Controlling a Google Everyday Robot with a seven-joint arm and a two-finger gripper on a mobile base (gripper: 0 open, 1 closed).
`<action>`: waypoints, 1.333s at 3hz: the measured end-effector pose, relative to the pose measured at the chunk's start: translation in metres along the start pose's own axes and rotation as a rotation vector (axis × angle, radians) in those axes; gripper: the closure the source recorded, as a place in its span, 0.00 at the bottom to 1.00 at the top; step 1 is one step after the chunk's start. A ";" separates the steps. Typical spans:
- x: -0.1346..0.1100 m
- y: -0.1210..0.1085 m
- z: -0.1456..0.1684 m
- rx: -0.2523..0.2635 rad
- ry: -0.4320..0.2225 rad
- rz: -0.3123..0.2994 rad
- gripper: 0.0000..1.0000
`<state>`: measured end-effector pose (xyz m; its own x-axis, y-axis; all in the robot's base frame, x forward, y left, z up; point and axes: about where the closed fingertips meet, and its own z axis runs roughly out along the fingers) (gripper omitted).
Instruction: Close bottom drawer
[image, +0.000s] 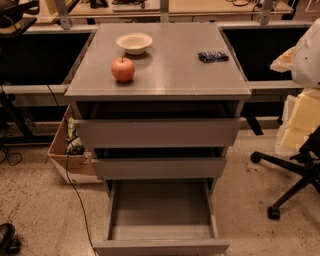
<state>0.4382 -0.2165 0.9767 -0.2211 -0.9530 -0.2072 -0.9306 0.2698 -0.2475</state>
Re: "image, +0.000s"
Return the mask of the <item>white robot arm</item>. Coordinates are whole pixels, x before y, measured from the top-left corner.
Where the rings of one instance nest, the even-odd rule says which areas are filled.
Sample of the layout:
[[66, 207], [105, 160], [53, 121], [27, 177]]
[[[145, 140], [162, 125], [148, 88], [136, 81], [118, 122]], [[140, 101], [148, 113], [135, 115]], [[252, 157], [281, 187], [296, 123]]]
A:
[[304, 88], [320, 85], [320, 18], [307, 32], [270, 65], [276, 72], [290, 71], [292, 80]]

